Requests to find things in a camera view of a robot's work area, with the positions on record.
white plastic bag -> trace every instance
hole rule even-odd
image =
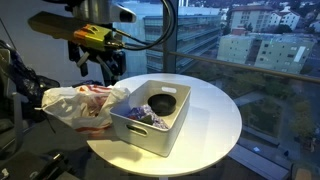
[[[111,124],[110,109],[129,96],[127,88],[83,85],[45,91],[42,110],[77,132],[97,133]]]

black bowl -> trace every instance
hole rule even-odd
[[[176,110],[176,99],[169,94],[156,94],[148,99],[148,104],[158,116],[168,116]]]

white round table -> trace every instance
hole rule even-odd
[[[191,87],[188,114],[171,153],[165,158],[127,144],[117,138],[111,127],[87,141],[101,158],[132,174],[166,179],[208,168],[234,147],[242,120],[238,107],[227,94],[205,81],[177,74],[135,76],[119,81],[115,87],[127,87],[133,92],[147,80]]]

city view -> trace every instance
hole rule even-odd
[[[159,2],[123,1],[137,22],[115,26],[156,40],[163,28]],[[217,86],[239,107],[240,146],[288,170],[305,166],[314,177],[320,177],[320,84],[295,77],[320,77],[319,11],[317,1],[180,0],[176,43],[177,52],[208,59],[177,57],[176,73]],[[162,52],[127,56],[124,76],[163,70]]]

dark floor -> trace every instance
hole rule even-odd
[[[70,160],[70,164],[76,170],[76,176],[80,179],[121,179],[121,180],[143,180],[156,179],[128,174],[122,170],[112,167],[94,152],[89,150],[86,144],[86,136],[78,134],[58,120],[51,121],[56,130],[52,132],[47,121],[37,123],[30,132],[25,135],[21,151],[30,151],[38,156],[57,152],[63,152]],[[0,166],[6,160],[0,160]],[[225,157],[216,165],[188,176],[173,177],[174,180],[191,179],[264,179],[245,166]]]

